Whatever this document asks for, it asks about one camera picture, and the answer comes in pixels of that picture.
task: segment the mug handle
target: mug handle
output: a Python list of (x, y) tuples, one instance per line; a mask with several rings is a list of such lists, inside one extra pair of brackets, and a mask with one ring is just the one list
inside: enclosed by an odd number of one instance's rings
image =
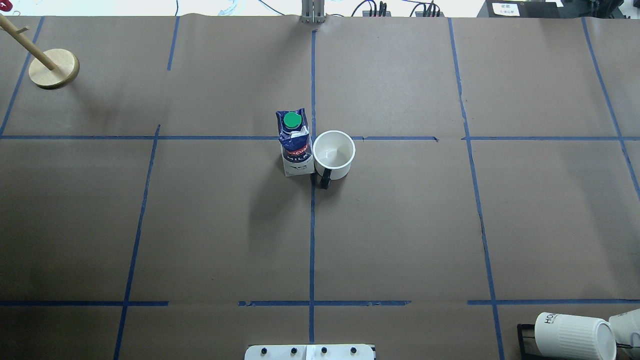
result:
[(327, 190), (329, 188), (330, 182), (331, 182), (331, 169), (326, 168), (322, 174), (322, 179), (320, 179), (320, 189)]

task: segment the white cup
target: white cup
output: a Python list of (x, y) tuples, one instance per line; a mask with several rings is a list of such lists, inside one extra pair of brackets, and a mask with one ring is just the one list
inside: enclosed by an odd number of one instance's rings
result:
[(573, 360), (616, 358), (616, 339), (603, 319), (542, 313), (534, 331), (543, 356)]
[(356, 144), (342, 131), (330, 130), (316, 138), (312, 151), (316, 171), (322, 176), (320, 187), (327, 189), (331, 180), (341, 179), (349, 172)]
[[(612, 316), (609, 323), (618, 343), (640, 347), (640, 309)], [(640, 360), (640, 348), (623, 350), (633, 360)]]

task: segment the green bottle cap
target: green bottle cap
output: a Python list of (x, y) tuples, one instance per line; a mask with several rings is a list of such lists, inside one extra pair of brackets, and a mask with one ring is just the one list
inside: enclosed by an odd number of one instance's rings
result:
[(302, 116), (290, 111), (284, 115), (284, 126), (289, 129), (295, 129), (302, 124)]

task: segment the white floor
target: white floor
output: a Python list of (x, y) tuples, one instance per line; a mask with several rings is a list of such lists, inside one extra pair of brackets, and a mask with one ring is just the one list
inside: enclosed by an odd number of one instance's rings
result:
[[(438, 0), (436, 3), (448, 17), (476, 17), (484, 0)], [(268, 16), (277, 15), (258, 0), (178, 0), (178, 15), (201, 13), (203, 15)], [(300, 0), (265, 0), (274, 9), (285, 14), (301, 13)], [(11, 15), (72, 15), (72, 16), (165, 16), (174, 15), (176, 0), (13, 0)], [(360, 0), (326, 0), (327, 13), (350, 16)], [(638, 19), (640, 9), (632, 6), (633, 0), (625, 0), (620, 7), (623, 14)], [(387, 0), (387, 10), (393, 16), (407, 17), (414, 3), (404, 0)], [(360, 9), (366, 10), (365, 4)]]

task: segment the wooden stand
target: wooden stand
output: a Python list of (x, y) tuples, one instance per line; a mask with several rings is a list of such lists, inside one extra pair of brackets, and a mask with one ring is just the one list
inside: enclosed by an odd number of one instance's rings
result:
[(51, 49), (44, 53), (22, 33), (28, 28), (18, 29), (0, 14), (0, 28), (20, 43), (35, 58), (29, 66), (29, 77), (41, 88), (55, 89), (71, 82), (78, 75), (80, 63), (75, 55), (64, 49)]

